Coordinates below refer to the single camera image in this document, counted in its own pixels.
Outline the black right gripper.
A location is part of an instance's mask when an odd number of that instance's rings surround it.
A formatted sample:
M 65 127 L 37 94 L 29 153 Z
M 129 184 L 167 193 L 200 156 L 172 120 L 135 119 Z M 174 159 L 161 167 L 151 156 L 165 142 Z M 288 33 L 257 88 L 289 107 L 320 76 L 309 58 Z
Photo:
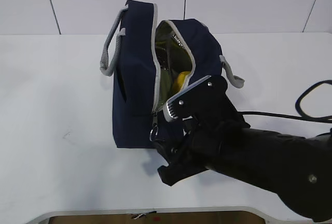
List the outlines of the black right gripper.
M 250 127 L 236 110 L 195 113 L 183 125 L 187 133 L 180 141 L 153 141 L 158 154 L 168 163 L 158 168 L 161 181 L 168 186 L 210 169 L 209 161 L 220 154 L 226 138 Z

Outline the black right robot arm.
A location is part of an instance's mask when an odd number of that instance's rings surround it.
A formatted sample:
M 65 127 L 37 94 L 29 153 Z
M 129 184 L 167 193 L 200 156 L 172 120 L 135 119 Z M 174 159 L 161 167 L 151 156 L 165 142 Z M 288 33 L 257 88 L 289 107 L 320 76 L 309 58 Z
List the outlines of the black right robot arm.
M 331 220 L 331 133 L 312 138 L 252 129 L 238 114 L 196 114 L 181 141 L 156 140 L 172 186 L 207 170 L 273 192 L 293 212 Z

